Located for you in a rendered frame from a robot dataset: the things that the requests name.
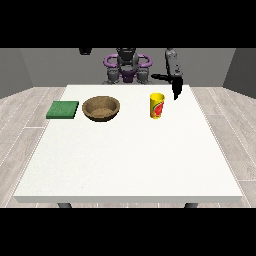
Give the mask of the brown wooden bowl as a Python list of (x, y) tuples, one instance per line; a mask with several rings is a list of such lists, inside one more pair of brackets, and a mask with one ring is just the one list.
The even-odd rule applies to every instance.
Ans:
[(113, 119), (119, 110), (119, 101), (110, 96), (95, 96), (82, 105), (84, 115), (95, 122), (107, 122)]

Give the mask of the green square pad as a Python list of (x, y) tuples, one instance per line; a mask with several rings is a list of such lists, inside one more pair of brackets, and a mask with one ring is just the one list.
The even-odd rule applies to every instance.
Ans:
[(73, 119), (75, 117), (78, 101), (53, 101), (47, 114), (47, 119)]

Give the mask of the yellow cup melon print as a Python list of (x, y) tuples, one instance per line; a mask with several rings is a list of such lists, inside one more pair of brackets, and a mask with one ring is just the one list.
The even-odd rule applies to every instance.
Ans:
[(150, 117), (158, 119), (161, 117), (165, 96), (162, 93), (151, 93), (150, 94)]

